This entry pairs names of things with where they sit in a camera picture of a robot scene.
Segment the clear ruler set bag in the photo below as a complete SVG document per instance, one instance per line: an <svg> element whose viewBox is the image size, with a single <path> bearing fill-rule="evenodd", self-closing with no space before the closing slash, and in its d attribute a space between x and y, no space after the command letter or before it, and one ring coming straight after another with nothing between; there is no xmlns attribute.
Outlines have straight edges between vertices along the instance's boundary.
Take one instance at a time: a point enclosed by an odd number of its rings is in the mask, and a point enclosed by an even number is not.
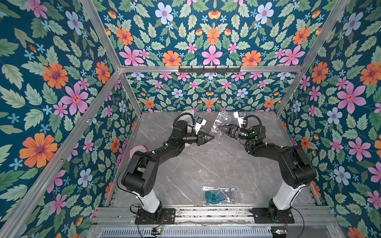
<svg viewBox="0 0 381 238"><path fill-rule="evenodd" d="M222 126L227 126L231 121L231 115L227 112L219 112L213 126L211 128L211 134L214 136L213 143L219 145L224 137L224 130Z"/></svg>

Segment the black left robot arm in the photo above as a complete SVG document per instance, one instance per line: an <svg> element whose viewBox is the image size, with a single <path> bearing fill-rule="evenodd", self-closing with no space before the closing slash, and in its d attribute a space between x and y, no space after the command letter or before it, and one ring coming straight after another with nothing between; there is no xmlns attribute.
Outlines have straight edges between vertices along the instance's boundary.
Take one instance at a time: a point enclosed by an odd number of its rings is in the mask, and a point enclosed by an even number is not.
<svg viewBox="0 0 381 238"><path fill-rule="evenodd" d="M138 215L151 216L158 220L162 214L162 202L153 190L159 166L169 159L179 156L187 144L204 145L215 137L201 130L206 125L202 117L195 118L184 112L176 117L169 138L162 146L151 151L137 151L126 165L121 185L128 193L134 194L141 204Z"/></svg>

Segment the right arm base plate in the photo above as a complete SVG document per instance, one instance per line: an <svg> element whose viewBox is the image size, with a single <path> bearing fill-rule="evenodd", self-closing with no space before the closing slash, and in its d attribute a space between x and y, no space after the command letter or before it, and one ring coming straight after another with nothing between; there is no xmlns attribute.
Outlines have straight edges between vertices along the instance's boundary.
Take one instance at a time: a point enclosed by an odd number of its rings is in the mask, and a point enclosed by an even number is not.
<svg viewBox="0 0 381 238"><path fill-rule="evenodd" d="M256 224L294 224L295 220L291 209L277 210L276 207L252 208Z"/></svg>

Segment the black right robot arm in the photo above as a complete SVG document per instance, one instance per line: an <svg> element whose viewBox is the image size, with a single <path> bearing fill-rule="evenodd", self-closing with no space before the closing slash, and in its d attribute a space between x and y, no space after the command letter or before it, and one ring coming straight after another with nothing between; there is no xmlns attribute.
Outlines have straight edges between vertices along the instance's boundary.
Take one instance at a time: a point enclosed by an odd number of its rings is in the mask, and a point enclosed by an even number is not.
<svg viewBox="0 0 381 238"><path fill-rule="evenodd" d="M244 140L243 146L247 154L277 161L283 179L280 189L268 204L267 212L252 212L258 216L266 216L271 221L286 218L298 193L317 176L316 169L301 146L279 146L264 142L266 127L258 116L244 117L237 112L235 118L237 125L220 125L217 128L230 138Z"/></svg>

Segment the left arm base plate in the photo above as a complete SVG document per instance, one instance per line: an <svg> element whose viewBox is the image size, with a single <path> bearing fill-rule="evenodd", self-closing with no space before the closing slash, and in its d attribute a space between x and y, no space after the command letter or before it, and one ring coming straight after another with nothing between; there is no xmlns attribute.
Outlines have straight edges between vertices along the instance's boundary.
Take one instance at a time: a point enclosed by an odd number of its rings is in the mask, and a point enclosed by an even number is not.
<svg viewBox="0 0 381 238"><path fill-rule="evenodd" d="M135 219L136 225L172 225L175 224L175 208L159 208L155 213L149 213L142 208L138 209L138 215Z"/></svg>

